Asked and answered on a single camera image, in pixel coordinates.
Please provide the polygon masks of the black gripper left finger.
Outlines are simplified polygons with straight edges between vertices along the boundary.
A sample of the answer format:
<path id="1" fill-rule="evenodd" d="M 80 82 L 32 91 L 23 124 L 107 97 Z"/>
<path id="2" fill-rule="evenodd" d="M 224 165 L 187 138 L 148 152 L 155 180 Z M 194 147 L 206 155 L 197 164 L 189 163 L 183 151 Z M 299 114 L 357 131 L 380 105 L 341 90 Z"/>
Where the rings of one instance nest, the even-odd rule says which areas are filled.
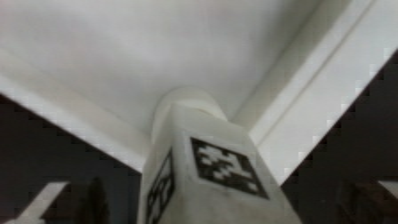
<path id="1" fill-rule="evenodd" d="M 11 224 L 110 224 L 102 179 L 86 184 L 50 182 Z"/>

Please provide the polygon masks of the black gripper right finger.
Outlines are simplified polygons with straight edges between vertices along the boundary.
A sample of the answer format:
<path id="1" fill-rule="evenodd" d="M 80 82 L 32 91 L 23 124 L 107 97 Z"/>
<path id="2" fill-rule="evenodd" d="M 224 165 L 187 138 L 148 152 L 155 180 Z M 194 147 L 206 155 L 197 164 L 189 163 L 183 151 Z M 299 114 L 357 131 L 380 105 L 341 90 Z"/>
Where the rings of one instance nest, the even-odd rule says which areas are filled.
<path id="1" fill-rule="evenodd" d="M 398 197 L 375 181 L 341 182 L 336 224 L 398 224 Z"/>

